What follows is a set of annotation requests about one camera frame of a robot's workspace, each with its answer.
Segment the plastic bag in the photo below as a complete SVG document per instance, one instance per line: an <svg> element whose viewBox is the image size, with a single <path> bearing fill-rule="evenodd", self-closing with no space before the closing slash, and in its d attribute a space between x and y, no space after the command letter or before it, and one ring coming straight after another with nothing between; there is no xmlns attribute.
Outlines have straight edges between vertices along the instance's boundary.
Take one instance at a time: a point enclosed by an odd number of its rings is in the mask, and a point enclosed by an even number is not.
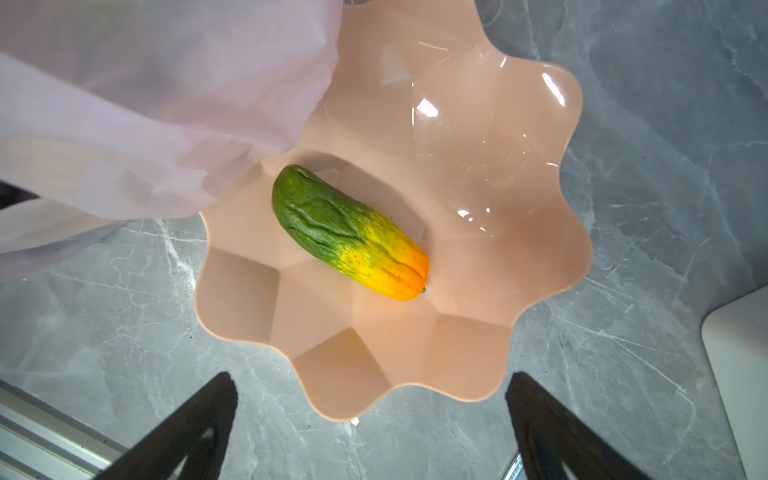
<svg viewBox="0 0 768 480"><path fill-rule="evenodd" d="M0 180L100 218L195 214L298 141L341 7L0 0Z"/></svg>

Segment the marble surface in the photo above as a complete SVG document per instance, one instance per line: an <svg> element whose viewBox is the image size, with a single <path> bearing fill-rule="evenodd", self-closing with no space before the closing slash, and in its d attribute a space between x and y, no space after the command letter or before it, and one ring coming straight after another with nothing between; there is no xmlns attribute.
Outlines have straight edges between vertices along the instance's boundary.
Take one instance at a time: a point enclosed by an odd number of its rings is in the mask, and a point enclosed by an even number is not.
<svg viewBox="0 0 768 480"><path fill-rule="evenodd" d="M700 340L768 283L768 4L478 0L506 53L570 68L584 114L561 183L594 264L515 326L524 370L653 478L744 478ZM214 373L240 407L222 478L497 478L516 450L497 392L419 387L358 423L320 418L287 361L194 318L197 217L126 224L0 286L0 378L125 445Z"/></svg>

